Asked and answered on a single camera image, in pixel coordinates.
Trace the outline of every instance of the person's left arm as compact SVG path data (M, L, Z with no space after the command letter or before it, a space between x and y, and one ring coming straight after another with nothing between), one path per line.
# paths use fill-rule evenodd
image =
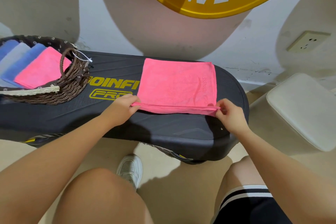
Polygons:
M139 98L116 99L101 115L19 159L0 172L1 223L38 223L82 160L111 128L140 107Z

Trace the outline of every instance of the gray towel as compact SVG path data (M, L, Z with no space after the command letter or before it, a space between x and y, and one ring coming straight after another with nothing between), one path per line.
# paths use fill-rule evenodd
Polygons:
M12 49L1 61L0 61L0 76L16 61L21 59L24 54L29 51L30 47L25 43L18 44L14 49ZM1 87L16 88L16 86L5 82L0 78Z

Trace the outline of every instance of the shoe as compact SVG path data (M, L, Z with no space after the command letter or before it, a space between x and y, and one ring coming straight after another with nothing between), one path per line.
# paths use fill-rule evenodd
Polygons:
M129 181L137 190L142 178L142 162L135 154L125 156L117 169L117 175Z

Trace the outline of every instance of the person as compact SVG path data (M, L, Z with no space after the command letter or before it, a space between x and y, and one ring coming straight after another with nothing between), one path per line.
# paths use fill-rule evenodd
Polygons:
M0 172L0 222L38 223L89 150L139 109L131 107L135 101L130 94L116 99L98 117ZM333 185L255 135L240 107L227 99L217 106L217 118L249 157L224 175L212 223L336 223ZM135 155L123 159L117 175L102 168L81 173L66 186L53 223L153 223L136 193L141 175Z

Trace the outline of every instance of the wicker basket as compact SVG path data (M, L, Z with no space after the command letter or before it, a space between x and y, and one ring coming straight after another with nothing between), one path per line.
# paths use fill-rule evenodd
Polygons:
M4 94L6 99L30 104L57 105L72 100L74 97L79 95L87 85L89 81L89 69L86 66L86 61L79 60L76 57L80 54L77 52L76 47L73 44L54 37L21 35L0 39L0 46L10 39L23 42L30 47L40 43L46 47L53 47L61 52L62 58L59 67L62 76L56 81L49 82L36 88L36 90L25 91L19 88L5 89L0 87L0 92ZM63 61L65 57L67 57L72 63L65 71L63 71ZM54 89L53 92L38 93L40 89L48 91L50 88Z

